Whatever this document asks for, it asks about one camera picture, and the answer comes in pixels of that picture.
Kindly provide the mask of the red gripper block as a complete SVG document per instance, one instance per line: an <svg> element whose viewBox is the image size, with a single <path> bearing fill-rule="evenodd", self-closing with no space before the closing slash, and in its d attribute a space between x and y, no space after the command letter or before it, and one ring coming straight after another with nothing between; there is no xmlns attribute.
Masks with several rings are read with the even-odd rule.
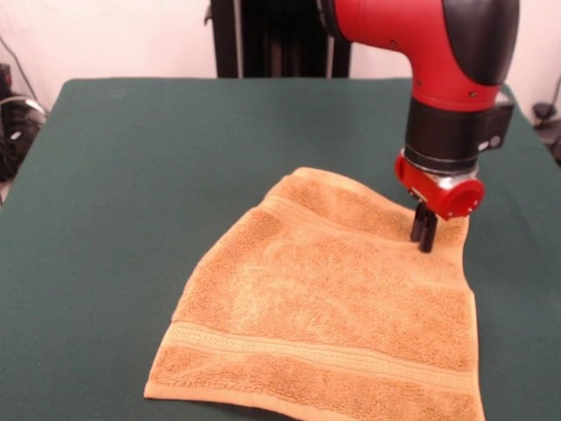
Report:
<svg viewBox="0 0 561 421"><path fill-rule="evenodd" d="M413 166L400 151L395 162L400 183L428 208L418 204L410 233L412 242L419 242L420 251L432 251L437 232L437 216L444 220L469 216L482 203L484 183L477 170L460 175L436 175Z"/></svg>

